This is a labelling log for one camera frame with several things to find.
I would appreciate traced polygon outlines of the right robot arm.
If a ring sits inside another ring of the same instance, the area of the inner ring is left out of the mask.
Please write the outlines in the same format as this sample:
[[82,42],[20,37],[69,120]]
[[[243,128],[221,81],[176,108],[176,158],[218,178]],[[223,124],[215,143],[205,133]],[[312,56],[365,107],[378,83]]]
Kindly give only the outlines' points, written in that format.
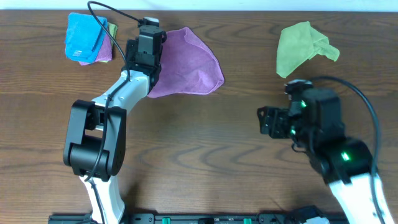
[[378,174],[381,129],[376,112],[365,95],[339,78],[367,106],[374,126],[374,152],[359,139],[345,134],[341,101],[329,88],[317,88],[312,80],[285,85],[288,108],[265,106],[257,110],[261,134],[291,139],[292,150],[308,157],[342,207],[348,223],[393,223]]

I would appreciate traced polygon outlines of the purple microfiber cloth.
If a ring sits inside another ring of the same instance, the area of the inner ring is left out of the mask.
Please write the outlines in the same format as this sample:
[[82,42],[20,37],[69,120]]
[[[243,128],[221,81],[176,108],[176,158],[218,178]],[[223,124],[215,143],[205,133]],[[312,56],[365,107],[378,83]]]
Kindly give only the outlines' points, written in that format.
[[218,59],[188,27],[167,32],[160,60],[159,81],[148,97],[176,93],[207,95],[224,83]]

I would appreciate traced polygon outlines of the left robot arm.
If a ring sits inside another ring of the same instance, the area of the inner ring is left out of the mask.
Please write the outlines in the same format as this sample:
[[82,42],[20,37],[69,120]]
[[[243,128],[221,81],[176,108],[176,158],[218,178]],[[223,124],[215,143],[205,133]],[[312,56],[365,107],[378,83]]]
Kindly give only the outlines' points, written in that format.
[[63,161],[86,187],[92,206],[88,223],[123,219],[118,173],[126,153],[127,116],[157,83],[165,40],[159,26],[140,26],[139,36],[127,42],[119,79],[102,95],[72,105]]

